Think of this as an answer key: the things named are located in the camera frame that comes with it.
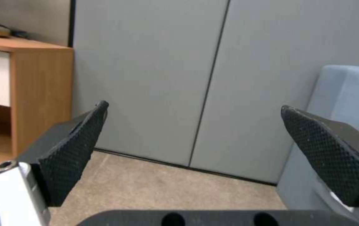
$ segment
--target beige carpet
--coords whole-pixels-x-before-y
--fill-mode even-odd
[[[285,209],[275,187],[94,152],[51,225],[111,209]]]

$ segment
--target black trim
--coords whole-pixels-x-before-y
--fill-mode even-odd
[[[213,175],[217,175],[217,176],[225,176],[225,177],[229,177],[229,178],[233,178],[233,179],[244,180],[244,181],[264,184],[264,185],[268,185],[268,186],[276,186],[277,185],[276,183],[270,183],[270,182],[265,182],[265,181],[261,181],[261,180],[254,180],[254,179],[244,178],[241,176],[233,176],[233,175],[229,175],[229,174],[225,174],[225,173],[219,173],[219,172],[214,172],[214,171],[209,171],[209,170],[204,170],[204,169],[197,169],[197,168],[192,168],[189,166],[182,166],[182,165],[178,165],[178,164],[174,164],[174,163],[166,163],[166,162],[162,162],[159,160],[149,159],[149,158],[125,154],[125,153],[120,153],[120,152],[116,152],[116,151],[104,150],[104,149],[100,149],[100,148],[95,148],[94,150],[98,151],[98,152],[102,152],[102,153],[109,153],[109,154],[123,156],[123,157],[131,158],[131,159],[139,159],[139,160],[144,160],[144,161],[148,161],[148,162],[152,162],[152,163],[158,163],[158,164],[162,164],[162,165],[166,165],[166,166],[173,166],[173,167],[178,167],[181,169],[193,170],[196,172],[208,173],[208,174],[213,174]]]
[[[191,150],[191,157],[189,158],[189,163],[188,163],[188,166],[189,166],[189,167],[191,166],[192,157],[193,157],[193,151],[195,150],[196,140],[197,140],[197,138],[198,138],[199,130],[200,130],[200,124],[201,124],[201,122],[202,122],[202,117],[203,117],[204,109],[205,109],[205,107],[206,107],[206,101],[207,101],[207,96],[208,96],[208,94],[209,94],[211,78],[213,77],[213,72],[214,72],[214,67],[215,67],[215,61],[217,60],[218,50],[219,50],[219,48],[220,48],[221,37],[223,36],[224,26],[225,26],[225,23],[226,23],[226,20],[227,20],[227,13],[228,13],[228,8],[230,7],[230,2],[231,2],[231,0],[227,0],[226,10],[224,11],[224,18],[223,18],[223,22],[222,22],[222,24],[221,24],[221,29],[220,29],[220,34],[219,34],[219,36],[218,36],[217,46],[215,47],[213,64],[211,65],[211,71],[210,71],[209,81],[208,81],[207,86],[206,86],[206,93],[205,93],[205,96],[204,96],[204,100],[203,100],[203,104],[202,104],[202,109],[201,109],[200,116],[199,116],[198,127],[196,128],[195,140],[193,140],[193,145],[192,145],[192,150]]]
[[[68,46],[73,47],[75,30],[76,0],[70,0]]]

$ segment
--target gray wall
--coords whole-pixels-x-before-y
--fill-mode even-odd
[[[305,109],[327,64],[359,66],[359,1],[232,0],[191,166],[277,182],[281,106]]]
[[[97,147],[187,165],[225,0],[78,0],[73,112],[110,103]]]
[[[0,24],[30,38],[67,46],[70,0],[0,0]]]

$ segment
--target hole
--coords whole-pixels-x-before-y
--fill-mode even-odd
[[[254,218],[253,222],[255,226],[278,226],[277,220],[274,219],[270,214],[268,213],[257,213]]]
[[[161,226],[185,226],[185,219],[179,213],[168,213],[163,217]]]
[[[5,161],[5,162],[0,164],[0,169],[4,169],[4,168],[10,166],[11,164],[12,164],[11,161]]]

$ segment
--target wooden furniture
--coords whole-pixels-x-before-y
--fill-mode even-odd
[[[70,119],[73,49],[0,38],[0,162]]]

